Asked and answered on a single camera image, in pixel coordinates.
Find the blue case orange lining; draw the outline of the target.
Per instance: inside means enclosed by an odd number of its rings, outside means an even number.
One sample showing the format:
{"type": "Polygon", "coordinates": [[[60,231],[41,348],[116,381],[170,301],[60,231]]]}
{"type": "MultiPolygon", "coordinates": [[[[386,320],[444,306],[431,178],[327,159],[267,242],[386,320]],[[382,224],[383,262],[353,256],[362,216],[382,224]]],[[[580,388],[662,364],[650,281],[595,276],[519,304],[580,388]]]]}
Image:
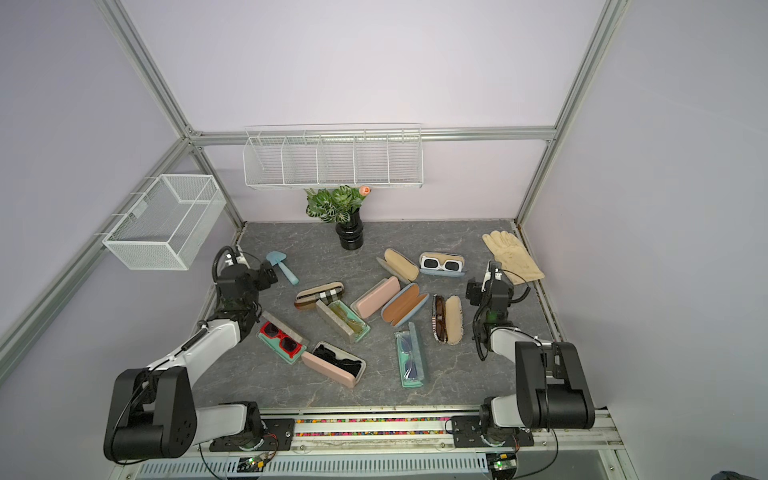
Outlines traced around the blue case orange lining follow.
{"type": "Polygon", "coordinates": [[[417,313],[429,298],[417,283],[406,285],[382,308],[382,319],[392,327],[398,327],[417,313]]]}

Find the grey fabric glasses case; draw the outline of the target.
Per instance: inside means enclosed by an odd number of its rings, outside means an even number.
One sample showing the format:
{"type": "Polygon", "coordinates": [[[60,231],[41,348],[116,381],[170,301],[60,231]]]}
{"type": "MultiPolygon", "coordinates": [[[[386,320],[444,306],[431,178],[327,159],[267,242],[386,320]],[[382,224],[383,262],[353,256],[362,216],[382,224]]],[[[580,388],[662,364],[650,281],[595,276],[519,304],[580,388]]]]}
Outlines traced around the grey fabric glasses case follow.
{"type": "Polygon", "coordinates": [[[377,257],[376,260],[382,268],[406,284],[414,282],[420,273],[412,261],[392,248],[387,248],[383,257],[377,257]]]}

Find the pink hard glasses case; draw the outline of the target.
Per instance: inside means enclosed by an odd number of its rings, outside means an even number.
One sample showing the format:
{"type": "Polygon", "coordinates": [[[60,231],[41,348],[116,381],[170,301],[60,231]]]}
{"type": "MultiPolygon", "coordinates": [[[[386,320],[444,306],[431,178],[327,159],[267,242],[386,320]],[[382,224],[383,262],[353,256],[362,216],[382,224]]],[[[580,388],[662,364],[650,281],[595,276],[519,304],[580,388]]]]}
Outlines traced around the pink hard glasses case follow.
{"type": "Polygon", "coordinates": [[[351,304],[351,309],[359,318],[367,320],[380,311],[400,290],[400,282],[397,277],[391,276],[382,279],[355,300],[351,304]]]}

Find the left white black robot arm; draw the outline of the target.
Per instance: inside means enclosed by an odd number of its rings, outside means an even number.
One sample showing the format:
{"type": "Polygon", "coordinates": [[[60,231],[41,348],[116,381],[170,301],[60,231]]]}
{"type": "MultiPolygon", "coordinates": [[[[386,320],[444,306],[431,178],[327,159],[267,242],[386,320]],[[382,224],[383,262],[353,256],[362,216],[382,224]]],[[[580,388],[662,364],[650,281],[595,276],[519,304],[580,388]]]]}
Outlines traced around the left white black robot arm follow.
{"type": "Polygon", "coordinates": [[[178,458],[191,447],[231,437],[241,450],[264,443],[266,428],[251,401],[198,407],[192,388],[260,320],[261,291],[278,280],[270,262],[252,269],[246,253],[224,246],[212,264],[216,307],[181,346],[143,368],[117,376],[103,441],[107,460],[130,465],[178,458]]]}

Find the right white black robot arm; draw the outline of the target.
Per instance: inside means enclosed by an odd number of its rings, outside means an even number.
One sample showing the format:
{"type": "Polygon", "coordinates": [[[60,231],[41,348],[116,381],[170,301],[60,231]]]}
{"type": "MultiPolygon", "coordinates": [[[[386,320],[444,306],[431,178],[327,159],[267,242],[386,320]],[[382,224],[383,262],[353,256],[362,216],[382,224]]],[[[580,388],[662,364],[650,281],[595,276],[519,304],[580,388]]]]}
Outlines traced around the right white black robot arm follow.
{"type": "Polygon", "coordinates": [[[493,353],[514,367],[515,392],[488,397],[480,407],[479,430],[490,445],[504,445],[524,430],[581,429],[595,423],[595,406],[576,346],[542,340],[511,320],[509,309],[526,299],[508,278],[509,271],[490,261],[481,281],[467,284],[466,298],[477,308],[472,337],[478,357],[493,353]]]}

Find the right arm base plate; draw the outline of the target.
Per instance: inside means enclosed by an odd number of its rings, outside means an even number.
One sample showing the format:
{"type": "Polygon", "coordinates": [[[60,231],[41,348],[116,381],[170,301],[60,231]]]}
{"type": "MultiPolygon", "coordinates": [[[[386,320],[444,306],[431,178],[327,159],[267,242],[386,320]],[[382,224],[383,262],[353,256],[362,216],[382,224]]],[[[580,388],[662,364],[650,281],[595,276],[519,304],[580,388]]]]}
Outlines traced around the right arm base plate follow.
{"type": "Polygon", "coordinates": [[[533,435],[519,427],[496,427],[479,415],[452,416],[445,422],[446,432],[457,448],[532,447],[533,435]]]}

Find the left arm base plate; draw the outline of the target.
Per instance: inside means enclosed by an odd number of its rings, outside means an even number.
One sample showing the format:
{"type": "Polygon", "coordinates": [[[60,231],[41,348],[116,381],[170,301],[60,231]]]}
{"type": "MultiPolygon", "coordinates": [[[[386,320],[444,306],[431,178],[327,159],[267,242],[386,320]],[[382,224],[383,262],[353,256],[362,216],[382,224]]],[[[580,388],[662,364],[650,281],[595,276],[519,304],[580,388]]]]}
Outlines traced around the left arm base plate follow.
{"type": "Polygon", "coordinates": [[[296,421],[291,418],[267,418],[252,431],[221,437],[211,442],[211,452],[279,452],[288,451],[294,438],[296,421]]]}

